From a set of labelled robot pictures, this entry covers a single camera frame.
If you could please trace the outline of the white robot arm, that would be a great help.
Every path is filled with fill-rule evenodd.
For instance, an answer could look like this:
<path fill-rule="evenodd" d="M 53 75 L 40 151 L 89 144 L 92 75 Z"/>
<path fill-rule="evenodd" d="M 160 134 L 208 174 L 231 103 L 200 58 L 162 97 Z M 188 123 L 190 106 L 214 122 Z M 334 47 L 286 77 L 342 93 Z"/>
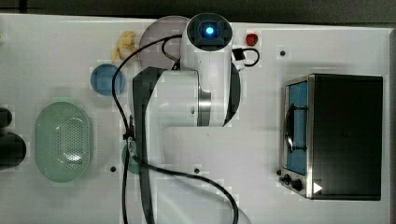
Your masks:
<path fill-rule="evenodd" d="M 165 165 L 163 131 L 223 127 L 236 113 L 241 81 L 232 62 L 233 28 L 222 16 L 168 16 L 143 33 L 132 80 L 135 158 L 145 224 L 251 224 L 221 185 Z"/>

